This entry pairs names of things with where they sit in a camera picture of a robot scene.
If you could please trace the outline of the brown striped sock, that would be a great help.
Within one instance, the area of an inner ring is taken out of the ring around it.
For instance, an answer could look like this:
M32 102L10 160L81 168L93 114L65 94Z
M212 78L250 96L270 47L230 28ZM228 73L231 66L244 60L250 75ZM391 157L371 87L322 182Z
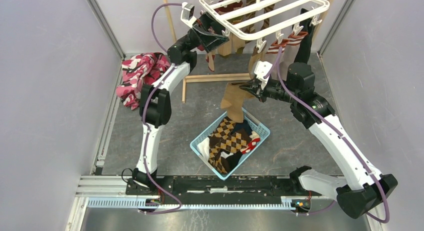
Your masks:
M247 0L246 1L247 6L250 6L250 5L255 4L255 3L256 3L256 0ZM266 13L273 11L274 7L275 7L275 4L271 4L267 7L265 7L263 9L263 13L266 14ZM255 17L256 17L256 11L253 11L253 12L245 15L245 20L250 20L250 19L255 18ZM269 27L270 27L270 18L265 18L263 20L263 24L262 24L262 27L261 27L260 30L264 30L264 29L267 29ZM246 26L244 31L248 34L254 33L255 32L255 25L250 24L250 25Z

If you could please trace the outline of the beige pink sock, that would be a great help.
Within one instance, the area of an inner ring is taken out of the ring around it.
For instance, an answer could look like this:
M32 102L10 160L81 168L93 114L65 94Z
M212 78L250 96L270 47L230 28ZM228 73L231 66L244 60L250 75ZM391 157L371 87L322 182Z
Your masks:
M298 34L292 33L288 36L288 43L285 46L279 64L279 74L282 80L285 81L287 79L289 65L294 62L298 54L300 44L307 35L307 31L300 31Z

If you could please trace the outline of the black sock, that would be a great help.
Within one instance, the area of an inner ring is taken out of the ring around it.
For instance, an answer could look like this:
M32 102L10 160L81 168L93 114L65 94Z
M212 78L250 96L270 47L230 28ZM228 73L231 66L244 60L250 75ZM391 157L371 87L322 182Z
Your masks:
M300 26L303 26L302 32L307 32L307 35L300 42L299 49L296 53L294 63L305 63L307 64L311 55L312 40L315 32L315 26L312 24L312 18L305 19L300 22Z

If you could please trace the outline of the tan ribbed sock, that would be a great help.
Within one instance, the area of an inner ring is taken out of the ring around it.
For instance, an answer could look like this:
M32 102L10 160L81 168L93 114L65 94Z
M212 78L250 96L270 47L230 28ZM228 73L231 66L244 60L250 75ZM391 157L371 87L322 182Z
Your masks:
M261 61L263 59L263 56L266 53L266 48L264 47L261 51L255 46L252 55L250 57L249 63L248 63L248 73L250 78L253 78L255 76L255 67L257 65L258 61Z
M227 116L235 123L242 123L244 121L244 113L242 110L244 101L255 97L248 91L240 89L240 86L243 84L246 83L228 82L220 103L220 108L226 110Z

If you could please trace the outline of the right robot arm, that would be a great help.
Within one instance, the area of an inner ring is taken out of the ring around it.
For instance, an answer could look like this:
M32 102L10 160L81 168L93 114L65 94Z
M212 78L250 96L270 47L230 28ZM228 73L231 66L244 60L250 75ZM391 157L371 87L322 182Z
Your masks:
M289 103L293 116L321 142L343 174L343 178L336 178L302 166L290 173L289 190L295 195L306 191L324 195L353 219L370 215L372 209L383 205L382 222L387 223L387 199L398 181L392 174L383 174L355 145L333 107L316 93L311 66L302 62L290 64L286 79L266 77L267 66L266 62L258 64L254 78L241 84L240 89L261 102L270 98Z

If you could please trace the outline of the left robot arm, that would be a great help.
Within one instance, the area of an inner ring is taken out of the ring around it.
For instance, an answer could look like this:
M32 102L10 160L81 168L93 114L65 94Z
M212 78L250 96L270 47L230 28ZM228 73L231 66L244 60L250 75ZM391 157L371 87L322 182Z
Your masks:
M187 34L167 49L170 67L153 84L141 89L140 116L143 137L140 157L132 171L132 180L145 195L157 189L157 157L159 142L165 125L172 115L171 94L175 87L195 68L198 54L196 48L209 53L227 41L226 28L209 12L192 18Z

